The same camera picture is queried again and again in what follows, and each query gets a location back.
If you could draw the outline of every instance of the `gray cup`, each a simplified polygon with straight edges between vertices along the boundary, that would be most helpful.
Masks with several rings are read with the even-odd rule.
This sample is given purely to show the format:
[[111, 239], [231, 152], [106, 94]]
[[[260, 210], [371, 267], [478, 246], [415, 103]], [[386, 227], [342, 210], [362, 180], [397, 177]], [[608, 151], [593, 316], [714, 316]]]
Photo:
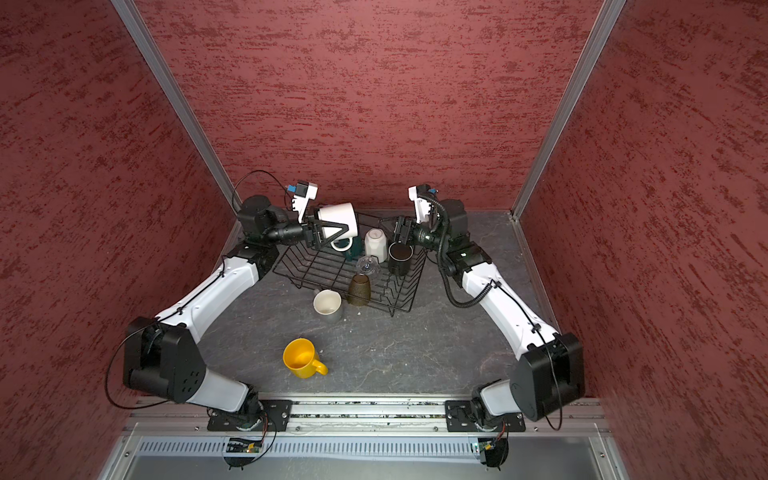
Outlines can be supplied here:
[[322, 292], [315, 290], [315, 292], [312, 306], [315, 308], [316, 315], [329, 323], [338, 322], [343, 313], [341, 295], [333, 290], [323, 290]]

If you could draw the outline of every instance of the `dark mug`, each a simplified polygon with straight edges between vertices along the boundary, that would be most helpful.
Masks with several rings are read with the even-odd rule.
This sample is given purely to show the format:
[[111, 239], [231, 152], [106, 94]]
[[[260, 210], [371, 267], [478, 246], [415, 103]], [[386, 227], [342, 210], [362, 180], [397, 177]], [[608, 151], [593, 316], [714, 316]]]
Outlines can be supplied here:
[[405, 276], [411, 269], [413, 247], [404, 243], [389, 246], [389, 272], [395, 276]]

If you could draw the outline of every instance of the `clear glass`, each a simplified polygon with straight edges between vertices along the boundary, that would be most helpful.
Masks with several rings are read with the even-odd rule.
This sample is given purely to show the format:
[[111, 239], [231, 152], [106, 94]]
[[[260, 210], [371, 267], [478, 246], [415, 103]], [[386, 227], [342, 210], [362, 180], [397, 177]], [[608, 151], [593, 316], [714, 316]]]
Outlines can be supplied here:
[[381, 267], [379, 266], [379, 261], [376, 259], [376, 257], [362, 257], [360, 260], [357, 260], [355, 270], [357, 273], [367, 275], [370, 277], [371, 281], [373, 281], [376, 277], [379, 276]]

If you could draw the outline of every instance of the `red textured wall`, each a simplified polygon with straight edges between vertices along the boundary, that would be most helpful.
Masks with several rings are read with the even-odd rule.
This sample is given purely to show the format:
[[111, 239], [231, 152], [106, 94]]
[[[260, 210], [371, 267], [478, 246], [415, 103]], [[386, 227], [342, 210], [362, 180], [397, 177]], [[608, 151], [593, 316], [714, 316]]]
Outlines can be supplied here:
[[108, 0], [3, 2], [0, 31], [0, 477], [93, 478], [125, 326], [210, 273], [233, 216]]
[[524, 213], [632, 478], [768, 478], [766, 22], [628, 2]]
[[233, 180], [266, 168], [364, 207], [407, 207], [428, 181], [498, 209], [601, 3], [137, 0]]

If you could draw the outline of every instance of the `mounting plate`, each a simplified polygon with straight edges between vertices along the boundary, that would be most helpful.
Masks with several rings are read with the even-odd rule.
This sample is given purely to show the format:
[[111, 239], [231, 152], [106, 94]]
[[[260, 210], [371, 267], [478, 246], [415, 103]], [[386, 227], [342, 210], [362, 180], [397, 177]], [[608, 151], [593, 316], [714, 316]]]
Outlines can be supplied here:
[[[262, 400], [261, 405], [266, 414], [270, 417], [270, 422], [277, 427], [278, 432], [285, 432], [290, 420], [290, 408], [293, 405], [291, 400]], [[227, 422], [221, 415], [212, 416], [208, 419], [208, 432], [238, 432], [241, 435], [247, 434], [238, 430], [235, 425]]]
[[[471, 412], [468, 400], [447, 400], [445, 402], [445, 423], [449, 432], [483, 432], [477, 427], [474, 420], [469, 418]], [[504, 423], [507, 424], [507, 432], [524, 432], [525, 419], [517, 413], [504, 415]], [[501, 424], [493, 432], [500, 432]]]

